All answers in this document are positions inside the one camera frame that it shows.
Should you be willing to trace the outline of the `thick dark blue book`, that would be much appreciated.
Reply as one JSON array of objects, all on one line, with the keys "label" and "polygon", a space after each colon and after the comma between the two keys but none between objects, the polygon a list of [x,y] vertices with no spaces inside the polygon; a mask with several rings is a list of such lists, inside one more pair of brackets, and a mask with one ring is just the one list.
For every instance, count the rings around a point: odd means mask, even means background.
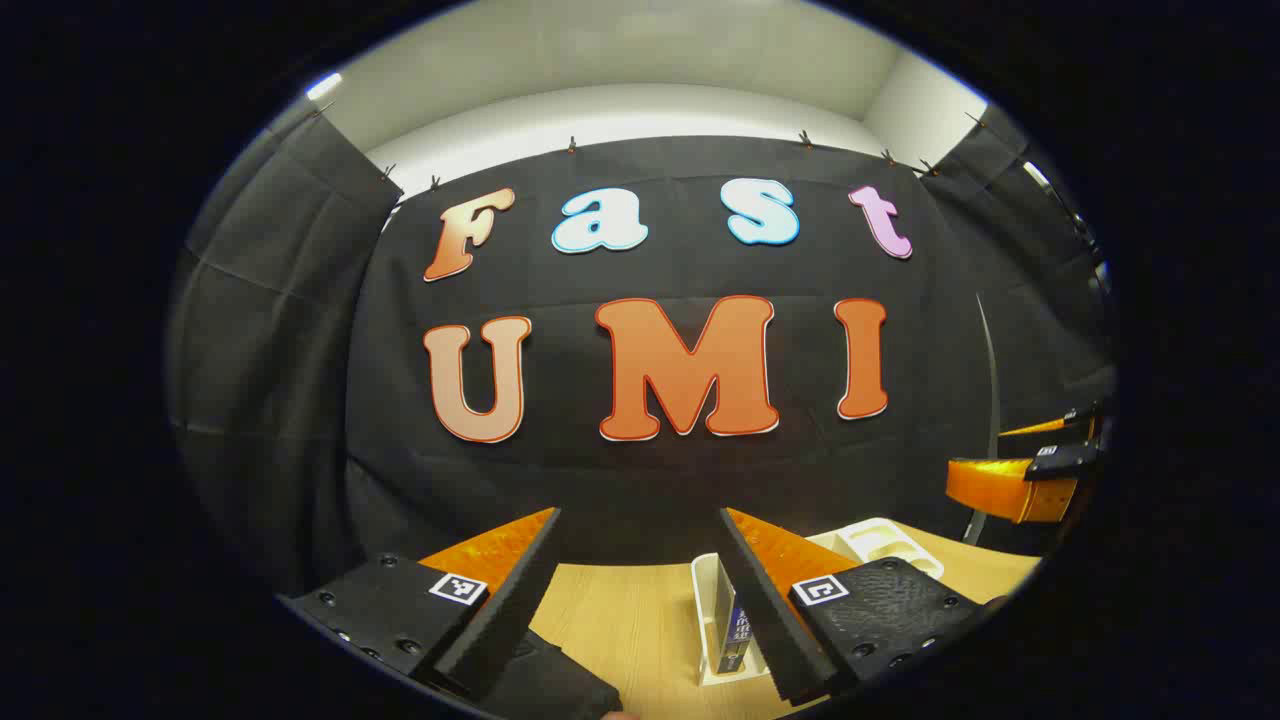
[{"label": "thick dark blue book", "polygon": [[728,591],[716,601],[712,669],[718,675],[739,673],[753,641],[753,629],[737,596]]}]

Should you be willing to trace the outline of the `black schoolbag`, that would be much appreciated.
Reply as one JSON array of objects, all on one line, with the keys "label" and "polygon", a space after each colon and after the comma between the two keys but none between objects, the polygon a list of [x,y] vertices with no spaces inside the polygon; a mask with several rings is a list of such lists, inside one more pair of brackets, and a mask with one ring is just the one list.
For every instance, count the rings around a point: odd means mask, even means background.
[{"label": "black schoolbag", "polygon": [[504,720],[603,720],[623,710],[613,685],[534,630],[475,705]]}]

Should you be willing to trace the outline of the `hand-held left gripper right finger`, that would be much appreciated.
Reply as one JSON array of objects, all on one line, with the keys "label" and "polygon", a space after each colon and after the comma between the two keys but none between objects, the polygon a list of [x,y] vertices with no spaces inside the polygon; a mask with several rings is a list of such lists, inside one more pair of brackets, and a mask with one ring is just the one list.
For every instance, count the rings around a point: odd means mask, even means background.
[{"label": "hand-held left gripper right finger", "polygon": [[736,509],[719,511],[719,560],[791,705],[902,673],[988,614],[905,556],[849,559]]}]

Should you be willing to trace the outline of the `white bookshelf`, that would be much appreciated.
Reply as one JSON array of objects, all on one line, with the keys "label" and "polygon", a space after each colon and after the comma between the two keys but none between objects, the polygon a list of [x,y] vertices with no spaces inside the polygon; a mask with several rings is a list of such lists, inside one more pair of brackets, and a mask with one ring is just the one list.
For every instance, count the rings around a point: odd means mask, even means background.
[{"label": "white bookshelf", "polygon": [[[897,557],[909,561],[915,569],[936,580],[945,574],[945,566],[937,557],[910,538],[901,527],[886,518],[872,518],[837,530],[810,536],[808,539],[855,561],[868,562]],[[718,685],[769,675],[771,670],[754,634],[742,669],[733,674],[716,674],[710,659],[714,653],[710,647],[716,639],[716,601],[728,591],[735,594],[736,592],[717,553],[704,553],[695,557],[690,562],[690,573],[698,621],[703,632],[696,683],[703,687]]]}]

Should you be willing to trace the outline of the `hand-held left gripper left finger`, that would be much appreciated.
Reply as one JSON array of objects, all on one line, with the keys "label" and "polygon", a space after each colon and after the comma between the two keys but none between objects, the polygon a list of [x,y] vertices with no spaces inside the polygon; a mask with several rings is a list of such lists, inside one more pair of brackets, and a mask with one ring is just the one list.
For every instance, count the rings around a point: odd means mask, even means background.
[{"label": "hand-held left gripper left finger", "polygon": [[411,519],[358,527],[361,553],[282,602],[352,651],[480,700],[529,632],[561,555],[558,507],[457,534]]}]

